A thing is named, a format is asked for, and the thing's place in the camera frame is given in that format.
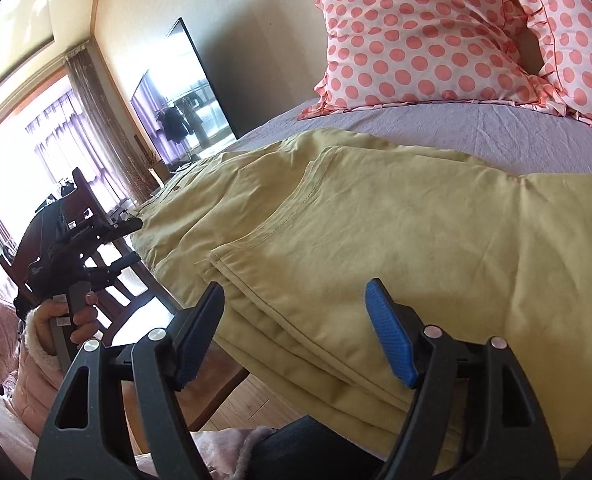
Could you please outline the right polka dot pillow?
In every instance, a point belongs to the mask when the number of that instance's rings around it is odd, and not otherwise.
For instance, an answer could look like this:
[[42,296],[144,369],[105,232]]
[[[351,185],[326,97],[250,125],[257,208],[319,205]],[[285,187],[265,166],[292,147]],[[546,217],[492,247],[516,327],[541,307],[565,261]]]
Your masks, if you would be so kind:
[[543,60],[532,107],[592,128],[592,0],[515,1]]

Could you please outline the lavender bed sheet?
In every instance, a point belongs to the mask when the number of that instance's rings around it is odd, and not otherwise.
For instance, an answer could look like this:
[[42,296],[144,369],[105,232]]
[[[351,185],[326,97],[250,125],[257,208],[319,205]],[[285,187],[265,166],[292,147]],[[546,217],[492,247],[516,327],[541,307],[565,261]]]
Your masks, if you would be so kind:
[[504,104],[423,103],[299,120],[299,107],[251,130],[231,151],[250,151],[311,129],[338,128],[391,143],[474,155],[511,174],[592,174],[592,128],[572,118]]

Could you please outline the brown window curtain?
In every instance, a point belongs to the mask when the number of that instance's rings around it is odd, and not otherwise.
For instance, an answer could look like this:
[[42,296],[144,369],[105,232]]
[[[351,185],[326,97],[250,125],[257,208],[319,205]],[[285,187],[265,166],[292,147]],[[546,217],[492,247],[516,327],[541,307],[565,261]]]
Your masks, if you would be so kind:
[[156,188],[155,179],[148,170],[146,158],[129,140],[127,130],[110,104],[89,43],[80,44],[67,52],[64,65],[72,88],[91,119],[98,141],[108,157],[110,168],[136,203],[146,202]]

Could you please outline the dark wooden chair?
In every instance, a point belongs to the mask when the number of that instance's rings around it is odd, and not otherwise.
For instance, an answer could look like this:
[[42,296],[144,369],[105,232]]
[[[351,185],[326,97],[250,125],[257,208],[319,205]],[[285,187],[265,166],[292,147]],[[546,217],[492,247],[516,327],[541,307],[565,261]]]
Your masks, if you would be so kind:
[[49,295],[48,278],[55,278],[52,290],[57,294],[72,285],[96,292],[98,307],[108,318],[101,327],[102,341],[111,346],[147,306],[161,304],[166,313],[174,314],[181,304],[127,243],[127,236],[142,222],[110,216],[82,171],[76,168],[72,177],[72,190],[38,210],[15,252],[3,251],[0,265],[17,286],[14,304],[19,318],[26,318]]

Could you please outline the black flat television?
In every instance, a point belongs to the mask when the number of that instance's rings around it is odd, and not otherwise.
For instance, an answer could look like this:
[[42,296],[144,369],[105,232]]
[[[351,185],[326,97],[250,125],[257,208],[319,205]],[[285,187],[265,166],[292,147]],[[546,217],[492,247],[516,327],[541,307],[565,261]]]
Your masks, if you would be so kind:
[[156,153],[171,171],[215,155],[236,140],[181,18],[161,40],[130,103]]

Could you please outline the khaki pants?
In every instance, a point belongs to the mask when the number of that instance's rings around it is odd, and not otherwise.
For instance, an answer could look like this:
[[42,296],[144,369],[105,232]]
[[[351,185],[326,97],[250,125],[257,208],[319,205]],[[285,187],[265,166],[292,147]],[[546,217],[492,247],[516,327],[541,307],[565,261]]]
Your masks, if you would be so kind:
[[373,278],[453,338],[505,338],[562,466],[592,444],[592,174],[319,129],[200,162],[139,216],[132,244],[177,300],[223,287],[218,345],[364,450],[389,454],[413,396],[369,321]]

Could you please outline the polka dot pillow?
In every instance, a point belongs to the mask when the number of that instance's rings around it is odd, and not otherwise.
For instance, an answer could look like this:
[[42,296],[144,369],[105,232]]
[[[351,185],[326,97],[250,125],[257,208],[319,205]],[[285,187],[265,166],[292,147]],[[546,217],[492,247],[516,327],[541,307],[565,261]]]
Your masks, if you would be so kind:
[[543,60],[532,107],[592,128],[592,0],[515,1]]
[[419,102],[500,102],[553,114],[519,63],[517,0],[313,0],[327,35],[320,99],[300,116]]

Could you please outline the left polka dot pillow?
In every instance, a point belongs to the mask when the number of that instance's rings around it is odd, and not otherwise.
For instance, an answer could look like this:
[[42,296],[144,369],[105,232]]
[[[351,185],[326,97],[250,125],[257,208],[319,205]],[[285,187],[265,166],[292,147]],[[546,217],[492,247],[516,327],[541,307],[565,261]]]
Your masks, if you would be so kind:
[[419,102],[500,102],[553,114],[519,63],[517,0],[313,0],[327,35],[320,99],[300,116]]

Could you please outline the pink jacket sleeve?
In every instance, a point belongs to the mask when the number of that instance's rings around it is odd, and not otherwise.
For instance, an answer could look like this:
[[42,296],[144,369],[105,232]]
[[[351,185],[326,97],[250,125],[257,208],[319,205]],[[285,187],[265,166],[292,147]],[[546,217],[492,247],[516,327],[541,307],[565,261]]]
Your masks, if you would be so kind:
[[0,448],[24,478],[34,466],[39,437],[63,373],[56,356],[43,347],[36,311],[27,316],[20,343],[16,385],[9,396],[0,394]]

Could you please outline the person's leg in jeans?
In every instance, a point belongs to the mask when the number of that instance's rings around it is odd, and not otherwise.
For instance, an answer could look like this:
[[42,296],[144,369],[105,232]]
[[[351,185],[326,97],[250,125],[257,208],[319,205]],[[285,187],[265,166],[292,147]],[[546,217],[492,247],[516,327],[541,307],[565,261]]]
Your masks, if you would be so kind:
[[303,416],[255,445],[245,479],[376,479],[384,463]]

